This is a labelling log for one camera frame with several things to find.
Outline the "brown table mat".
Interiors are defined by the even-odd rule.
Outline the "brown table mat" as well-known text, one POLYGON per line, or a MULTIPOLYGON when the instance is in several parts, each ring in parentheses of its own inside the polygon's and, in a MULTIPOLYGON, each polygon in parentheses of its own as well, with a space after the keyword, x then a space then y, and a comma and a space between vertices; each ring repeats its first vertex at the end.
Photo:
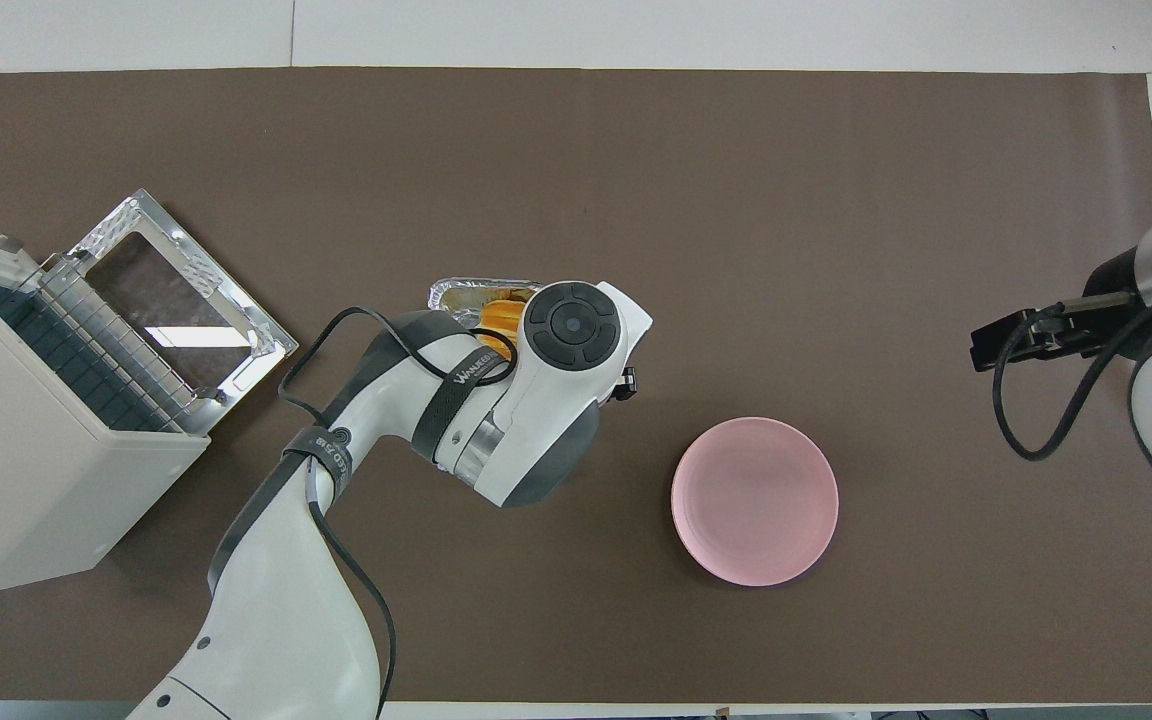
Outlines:
POLYGON ((608 281, 641 391, 494 509, 387 438, 328 520, 435 703, 1152 703, 1152 471, 1108 369, 1011 454, 969 334, 1152 225, 1139 76, 283 68, 0 76, 0 234, 68 250, 136 190, 302 344, 449 275, 608 281), (704 430, 799 429, 812 569, 741 588, 669 510, 704 430))

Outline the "yellow sliced bread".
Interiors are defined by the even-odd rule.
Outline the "yellow sliced bread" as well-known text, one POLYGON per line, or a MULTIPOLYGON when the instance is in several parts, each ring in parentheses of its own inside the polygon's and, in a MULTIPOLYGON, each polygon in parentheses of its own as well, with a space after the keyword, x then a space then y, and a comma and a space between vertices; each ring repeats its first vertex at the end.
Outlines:
POLYGON ((493 331, 511 344, 517 344, 520 318, 530 295, 530 290, 493 290, 482 306, 477 328, 493 331))

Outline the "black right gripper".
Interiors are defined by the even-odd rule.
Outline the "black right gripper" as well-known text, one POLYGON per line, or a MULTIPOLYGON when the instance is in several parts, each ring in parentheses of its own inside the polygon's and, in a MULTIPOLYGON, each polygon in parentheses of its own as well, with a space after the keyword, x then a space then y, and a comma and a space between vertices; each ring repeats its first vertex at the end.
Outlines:
POLYGON ((1011 332, 1016 329, 1021 329, 1020 340, 1007 353, 1006 364, 1073 354, 1083 357, 1096 355, 1126 324, 1132 323, 1147 309, 1137 288, 1135 256, 1137 249, 1129 249, 1098 265, 1084 286, 1085 297, 1116 291, 1130 293, 1132 300, 1124 305, 1106 306, 1097 313, 1051 316, 1043 320, 1043 342, 1036 340, 1032 328, 1025 327, 1025 323, 1032 323, 1037 314, 1041 314, 1037 309, 1018 310, 973 329, 970 333, 973 372, 983 373, 995 369, 1011 332))

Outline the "glass oven door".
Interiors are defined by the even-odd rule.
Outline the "glass oven door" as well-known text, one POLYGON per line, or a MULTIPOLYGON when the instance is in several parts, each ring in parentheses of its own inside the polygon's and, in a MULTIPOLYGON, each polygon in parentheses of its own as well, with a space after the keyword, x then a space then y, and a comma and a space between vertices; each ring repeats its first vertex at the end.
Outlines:
POLYGON ((145 190, 111 210, 69 259, 198 393, 189 435, 209 434, 297 350, 273 314, 145 190))

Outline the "cream toaster oven body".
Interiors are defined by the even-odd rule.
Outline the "cream toaster oven body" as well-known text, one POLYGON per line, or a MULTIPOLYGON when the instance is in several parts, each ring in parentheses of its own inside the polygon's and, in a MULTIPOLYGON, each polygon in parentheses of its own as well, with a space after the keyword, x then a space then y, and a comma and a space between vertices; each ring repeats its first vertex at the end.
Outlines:
MULTIPOLYGON (((45 264, 0 236, 0 281, 45 264)), ((93 568, 207 446, 105 427, 0 319, 0 591, 93 568)))

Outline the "aluminium foil tray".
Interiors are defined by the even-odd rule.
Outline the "aluminium foil tray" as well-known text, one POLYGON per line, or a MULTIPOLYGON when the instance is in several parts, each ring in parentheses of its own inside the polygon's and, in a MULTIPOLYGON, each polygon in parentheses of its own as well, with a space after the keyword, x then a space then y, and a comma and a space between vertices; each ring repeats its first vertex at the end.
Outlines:
POLYGON ((429 309, 449 313, 463 327, 479 324, 484 306, 494 301, 525 302, 544 285, 521 279, 450 276, 439 279, 429 290, 429 309))

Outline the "pink round plate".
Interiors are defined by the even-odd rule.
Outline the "pink round plate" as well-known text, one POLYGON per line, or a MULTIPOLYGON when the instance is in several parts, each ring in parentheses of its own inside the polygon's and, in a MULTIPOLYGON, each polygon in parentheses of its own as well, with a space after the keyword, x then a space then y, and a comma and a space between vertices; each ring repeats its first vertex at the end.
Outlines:
POLYGON ((673 473, 669 510, 687 553, 741 588, 799 578, 838 528, 838 480, 799 429, 741 416, 704 430, 673 473))

